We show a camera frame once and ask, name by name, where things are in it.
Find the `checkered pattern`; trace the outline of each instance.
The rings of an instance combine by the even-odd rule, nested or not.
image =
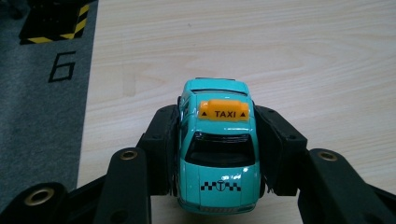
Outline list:
[[[205,182],[203,186],[201,186],[201,190],[205,190],[207,187],[207,190],[212,190],[213,188],[216,188],[216,182],[212,182],[211,185],[209,185],[209,182]]]
[[[229,191],[241,191],[242,188],[238,187],[237,183],[229,183],[229,182],[225,182],[225,188],[228,189]],[[216,182],[211,182],[209,183],[208,181],[204,182],[204,184],[201,186],[201,190],[213,190],[216,189]]]
[[[236,189],[236,191],[241,191],[241,187],[238,187],[238,184],[236,183],[233,183],[233,185],[231,186],[230,183],[226,182],[225,187],[228,188],[230,191],[233,191],[234,189]]]

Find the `toy taxi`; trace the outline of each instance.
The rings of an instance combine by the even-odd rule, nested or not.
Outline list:
[[[192,79],[177,106],[176,186],[181,207],[223,215],[253,210],[264,181],[248,86],[233,79]]]

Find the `rear bumper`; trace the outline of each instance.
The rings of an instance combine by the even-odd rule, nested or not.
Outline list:
[[[255,203],[245,204],[238,207],[205,207],[200,204],[188,203],[178,198],[180,206],[189,212],[204,214],[204,215],[232,215],[250,212],[256,206]]]

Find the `screw hole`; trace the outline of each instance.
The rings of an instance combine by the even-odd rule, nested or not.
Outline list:
[[[33,191],[27,198],[25,199],[25,204],[28,206],[36,206],[42,203],[45,203],[50,198],[52,198],[55,190],[50,188],[43,188]]]
[[[318,155],[325,161],[337,161],[338,158],[331,152],[320,151]]]
[[[124,161],[128,160],[133,160],[134,158],[137,157],[137,152],[136,151],[124,151],[121,153],[120,158]]]

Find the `gray carpet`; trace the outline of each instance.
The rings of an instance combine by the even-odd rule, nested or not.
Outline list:
[[[15,21],[0,5],[0,212],[35,184],[78,179],[97,2],[81,38],[20,45],[26,7]]]

